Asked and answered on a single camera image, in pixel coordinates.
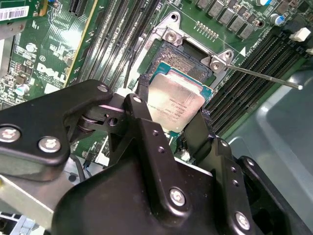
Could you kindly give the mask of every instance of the white connector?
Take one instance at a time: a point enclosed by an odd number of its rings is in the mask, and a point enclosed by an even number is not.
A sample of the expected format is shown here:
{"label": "white connector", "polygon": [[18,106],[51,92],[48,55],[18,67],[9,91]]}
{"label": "white connector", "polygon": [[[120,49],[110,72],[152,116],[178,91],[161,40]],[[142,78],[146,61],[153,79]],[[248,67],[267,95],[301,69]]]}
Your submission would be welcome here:
{"label": "white connector", "polygon": [[306,50],[307,54],[313,55],[313,48],[309,48]]}
{"label": "white connector", "polygon": [[299,31],[297,31],[296,33],[292,34],[289,36],[289,38],[293,41],[297,41],[297,42],[304,42],[307,37],[310,35],[311,31],[309,31],[307,28],[302,28]]}

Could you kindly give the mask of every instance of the barcode sticker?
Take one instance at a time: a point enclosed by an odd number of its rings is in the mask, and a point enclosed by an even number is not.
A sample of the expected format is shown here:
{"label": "barcode sticker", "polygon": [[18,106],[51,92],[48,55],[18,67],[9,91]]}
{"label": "barcode sticker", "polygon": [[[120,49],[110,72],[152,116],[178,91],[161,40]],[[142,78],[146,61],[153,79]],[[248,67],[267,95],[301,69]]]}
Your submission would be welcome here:
{"label": "barcode sticker", "polygon": [[9,7],[0,9],[0,21],[6,21],[28,15],[29,6]]}

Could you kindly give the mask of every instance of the screw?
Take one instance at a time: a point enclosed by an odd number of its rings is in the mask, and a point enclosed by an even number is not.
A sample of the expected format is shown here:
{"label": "screw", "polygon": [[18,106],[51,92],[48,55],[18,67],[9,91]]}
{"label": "screw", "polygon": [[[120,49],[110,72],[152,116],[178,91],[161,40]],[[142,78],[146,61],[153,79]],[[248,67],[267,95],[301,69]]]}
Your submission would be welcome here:
{"label": "screw", "polygon": [[221,143],[222,143],[222,145],[225,146],[225,147],[228,146],[228,144],[227,144],[226,141],[224,141],[224,140],[221,140]]}
{"label": "screw", "polygon": [[38,147],[45,153],[55,153],[60,150],[61,143],[57,138],[48,136],[39,141]]}
{"label": "screw", "polygon": [[226,59],[229,59],[229,58],[230,58],[230,56],[231,56],[230,52],[226,52],[226,54],[225,54],[225,58],[226,58]]}
{"label": "screw", "polygon": [[242,227],[244,230],[249,230],[250,229],[250,224],[248,219],[242,214],[241,212],[236,213],[236,220],[240,227]]}
{"label": "screw", "polygon": [[219,69],[219,65],[218,64],[213,65],[213,69],[214,70],[218,70]]}
{"label": "screw", "polygon": [[254,162],[251,161],[249,158],[247,158],[246,161],[249,163],[249,165],[254,166]]}
{"label": "screw", "polygon": [[17,141],[21,136],[21,133],[13,127],[0,128],[0,142],[11,143]]}
{"label": "screw", "polygon": [[98,89],[99,89],[100,91],[102,91],[102,92],[108,92],[108,89],[107,89],[105,86],[103,86],[103,85],[98,86]]}
{"label": "screw", "polygon": [[138,96],[134,96],[133,99],[134,99],[134,101],[136,101],[138,103],[142,102],[142,100]]}
{"label": "screw", "polygon": [[168,42],[173,43],[176,40],[176,35],[173,32],[168,32],[165,38]]}
{"label": "screw", "polygon": [[170,190],[170,197],[171,197],[171,200],[172,200],[172,202],[174,202],[174,204],[176,205],[176,206],[179,206],[179,207],[181,207],[181,206],[183,206],[183,205],[185,205],[185,196],[184,196],[184,194],[180,191],[180,190],[178,190],[177,188],[172,188],[171,190]]}

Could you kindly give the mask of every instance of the metal rod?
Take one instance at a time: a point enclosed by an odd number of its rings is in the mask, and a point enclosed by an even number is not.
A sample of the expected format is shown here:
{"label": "metal rod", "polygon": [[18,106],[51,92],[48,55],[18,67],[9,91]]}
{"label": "metal rod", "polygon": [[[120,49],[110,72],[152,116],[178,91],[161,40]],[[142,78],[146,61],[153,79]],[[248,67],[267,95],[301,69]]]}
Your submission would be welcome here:
{"label": "metal rod", "polygon": [[293,82],[284,81],[284,80],[281,80],[281,79],[278,79],[278,78],[275,78],[275,77],[271,77],[271,76],[268,76],[268,75],[265,75],[265,74],[261,74],[261,73],[258,73],[258,72],[246,70],[246,69],[243,69],[243,68],[240,68],[240,67],[236,67],[236,66],[233,66],[233,65],[229,65],[229,64],[226,64],[226,67],[228,67],[228,68],[230,68],[232,70],[237,70],[237,71],[240,71],[240,72],[248,73],[248,74],[253,75],[253,76],[264,78],[264,79],[266,79],[268,81],[276,82],[276,83],[282,84],[284,86],[288,86],[288,87],[295,88],[295,89],[298,89],[298,90],[302,90],[303,89],[302,85],[298,85],[298,84],[295,84]]}

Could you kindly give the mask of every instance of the cable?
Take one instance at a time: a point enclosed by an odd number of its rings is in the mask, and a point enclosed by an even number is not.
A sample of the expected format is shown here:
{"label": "cable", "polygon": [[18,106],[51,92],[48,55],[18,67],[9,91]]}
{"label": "cable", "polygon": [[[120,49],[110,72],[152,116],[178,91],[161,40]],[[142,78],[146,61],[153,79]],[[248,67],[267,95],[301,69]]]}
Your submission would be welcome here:
{"label": "cable", "polygon": [[83,166],[84,166],[83,170],[85,170],[87,172],[89,178],[92,176],[90,171],[87,169],[90,166],[90,164],[91,164],[91,160],[85,160],[85,162],[83,164]]}
{"label": "cable", "polygon": [[134,63],[135,58],[136,58],[136,54],[137,53],[135,52],[135,50],[133,50],[131,57],[130,57],[130,60],[129,60],[128,67],[127,67],[126,75],[125,75],[124,88],[127,88],[127,83],[129,80],[129,74],[131,73],[131,69],[132,69],[133,63]]}
{"label": "cable", "polygon": [[90,173],[90,171],[87,169],[87,167],[84,168],[84,170],[87,172],[89,178],[92,176],[92,174]]}
{"label": "cable", "polygon": [[79,181],[83,182],[84,180],[86,180],[86,177],[85,177],[85,174],[84,174],[84,171],[83,171],[83,167],[82,167],[79,159],[75,155],[72,155],[72,154],[70,154],[69,157],[76,163],[78,176],[79,176]]}

